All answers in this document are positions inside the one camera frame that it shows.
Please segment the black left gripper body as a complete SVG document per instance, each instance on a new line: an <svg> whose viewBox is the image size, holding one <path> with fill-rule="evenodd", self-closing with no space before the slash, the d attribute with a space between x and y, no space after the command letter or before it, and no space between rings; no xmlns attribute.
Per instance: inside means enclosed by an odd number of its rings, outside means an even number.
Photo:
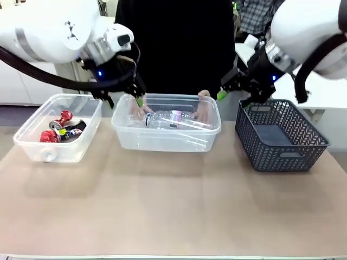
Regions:
<svg viewBox="0 0 347 260"><path fill-rule="evenodd" d="M109 93L124 92L140 98L145 86L137 73L139 57L131 58L116 54L104 64L96 65L92 60L82 60L82 69L91 72L97 83L108 83L109 87L92 90L94 98L108 98Z"/></svg>

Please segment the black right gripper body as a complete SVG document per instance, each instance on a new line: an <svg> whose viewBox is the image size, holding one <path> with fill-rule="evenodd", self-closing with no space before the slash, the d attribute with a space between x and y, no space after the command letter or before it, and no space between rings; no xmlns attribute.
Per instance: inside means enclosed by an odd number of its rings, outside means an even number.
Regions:
<svg viewBox="0 0 347 260"><path fill-rule="evenodd" d="M273 73L275 68L268 60L265 44L258 48L247 61L250 103L264 103L275 92Z"/></svg>

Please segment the person's right hand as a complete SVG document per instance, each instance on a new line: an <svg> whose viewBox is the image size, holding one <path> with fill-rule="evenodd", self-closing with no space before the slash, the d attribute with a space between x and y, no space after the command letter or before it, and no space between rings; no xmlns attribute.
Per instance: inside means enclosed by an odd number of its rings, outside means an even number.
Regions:
<svg viewBox="0 0 347 260"><path fill-rule="evenodd" d="M134 118L141 120L147 113L153 113L153 110L145 103L141 107L136 102L132 104L131 115Z"/></svg>

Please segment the person's left hand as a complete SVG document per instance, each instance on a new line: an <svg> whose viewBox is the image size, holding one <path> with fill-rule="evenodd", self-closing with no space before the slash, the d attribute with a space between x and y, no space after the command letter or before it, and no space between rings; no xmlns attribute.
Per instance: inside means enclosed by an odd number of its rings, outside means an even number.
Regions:
<svg viewBox="0 0 347 260"><path fill-rule="evenodd" d="M208 90L202 90L198 93L199 96L199 104L195 113L195 119L208 123L209 122L209 117L210 117L210 103L206 102L206 97L210 97L210 93Z"/></svg>

